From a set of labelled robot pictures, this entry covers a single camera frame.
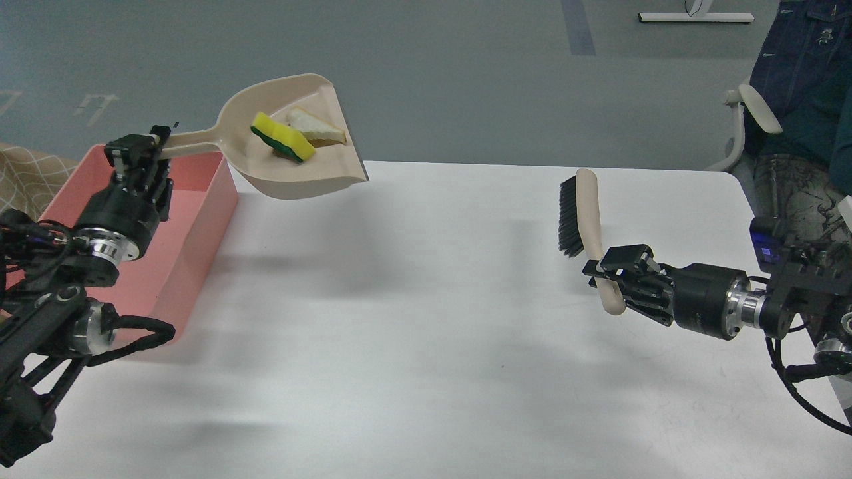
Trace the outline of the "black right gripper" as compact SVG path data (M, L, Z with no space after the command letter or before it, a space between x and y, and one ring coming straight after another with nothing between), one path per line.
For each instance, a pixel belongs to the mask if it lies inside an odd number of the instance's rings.
M660 266L652 248L637 243L588 260L583 275L593 277L588 285L609 315L630 309L666 327L677 324L725 341L744 327L761 327L763 291L752 289L742 270L702 263L683 269Z

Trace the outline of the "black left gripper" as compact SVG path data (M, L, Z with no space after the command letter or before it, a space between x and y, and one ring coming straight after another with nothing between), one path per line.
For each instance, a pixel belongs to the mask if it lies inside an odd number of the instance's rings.
M164 150L172 128L153 125L148 134L126 134L104 145L114 172L94 194L74 225L79 236L122 237L129 246L123 261L146 255L161 222L170 216L174 181Z

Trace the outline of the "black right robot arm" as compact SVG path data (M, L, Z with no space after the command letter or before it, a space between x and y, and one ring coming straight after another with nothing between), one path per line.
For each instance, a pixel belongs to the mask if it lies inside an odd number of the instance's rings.
M757 216L749 236L763 277L693 263L657 263L644 243L603 249L600 222L578 220L588 252L583 273L606 311L633 310L658 324L678 325L725 341L743 328L763 331L782 385L811 416L843 434L836 421L804 399L796 384L850 373L850 269L819 266L818 243L796 243L785 220Z

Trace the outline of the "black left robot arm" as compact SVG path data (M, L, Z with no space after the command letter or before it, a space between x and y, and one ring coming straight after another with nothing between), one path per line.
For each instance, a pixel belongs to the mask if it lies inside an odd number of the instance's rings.
M142 258L168 219L174 182L162 151L171 133L155 125L107 143L109 181L73 226L2 212L4 467L52 441L56 409L85 367L173 340L174 325L119 315L88 294L115 285L120 263Z

